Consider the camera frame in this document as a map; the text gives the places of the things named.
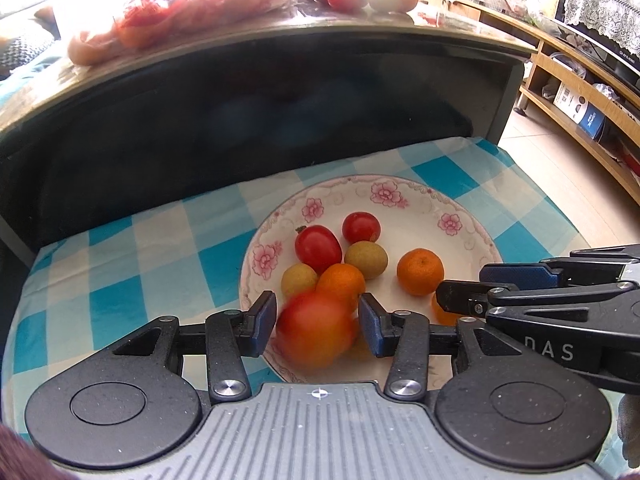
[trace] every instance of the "metal screw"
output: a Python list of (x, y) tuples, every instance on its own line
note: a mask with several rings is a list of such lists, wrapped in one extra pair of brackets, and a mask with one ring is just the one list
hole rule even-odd
[(393, 381), (389, 385), (389, 389), (396, 395), (408, 397), (419, 394), (422, 387), (418, 381), (414, 381), (413, 379), (400, 379), (398, 381)]
[(244, 392), (246, 386), (235, 379), (224, 379), (213, 387), (213, 391), (225, 397), (234, 397)]

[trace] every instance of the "black pivot disc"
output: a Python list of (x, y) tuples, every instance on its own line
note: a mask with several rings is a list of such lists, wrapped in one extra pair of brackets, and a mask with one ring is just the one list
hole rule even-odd
[(195, 389), (167, 366), (177, 327), (176, 318), (151, 322), (39, 387), (25, 409), (33, 443), (57, 462), (103, 470), (182, 443), (202, 409)]
[(442, 387), (434, 409), (460, 448), (522, 471), (594, 459), (610, 426), (600, 391), (479, 321), (464, 325), (468, 367)]

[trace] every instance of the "plastic bag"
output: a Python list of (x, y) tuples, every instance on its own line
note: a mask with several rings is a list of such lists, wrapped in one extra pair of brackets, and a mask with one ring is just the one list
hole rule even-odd
[(295, 0), (131, 0), (95, 30), (76, 34), (69, 59), (90, 66), (120, 54), (184, 35), (258, 16)]
[(594, 83), (593, 87), (598, 92), (606, 96), (607, 99), (610, 99), (612, 101), (620, 100), (620, 97), (618, 97), (618, 95), (613, 91), (613, 88), (611, 88), (609, 85), (605, 85), (604, 83)]

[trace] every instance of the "blue checkered tablecloth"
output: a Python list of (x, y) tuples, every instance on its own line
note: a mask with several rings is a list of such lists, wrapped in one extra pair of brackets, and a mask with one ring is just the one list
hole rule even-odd
[[(183, 324), (238, 308), (244, 252), (256, 228), (306, 186), (350, 174), (391, 174), (434, 187), (484, 225), (505, 262), (587, 247), (574, 226), (494, 145), (443, 139), (243, 182), (166, 204), (40, 250), (24, 285), (2, 364), (2, 418), (25, 434), (24, 407), (47, 378), (163, 314)], [(278, 378), (245, 359), (252, 388)], [(184, 376), (206, 390), (204, 358)]]

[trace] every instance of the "orange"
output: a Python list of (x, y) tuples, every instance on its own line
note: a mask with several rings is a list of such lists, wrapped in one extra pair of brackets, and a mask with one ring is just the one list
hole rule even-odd
[(459, 314), (443, 310), (443, 308), (438, 304), (435, 294), (431, 298), (431, 306), (433, 307), (433, 321), (439, 325), (455, 326), (458, 318), (462, 317)]
[(356, 310), (358, 297), (366, 290), (364, 276), (349, 264), (333, 264), (322, 273), (316, 291), (338, 298), (350, 312)]
[(444, 280), (444, 267), (437, 254), (414, 249), (405, 254), (396, 269), (398, 282), (412, 296), (426, 296)]

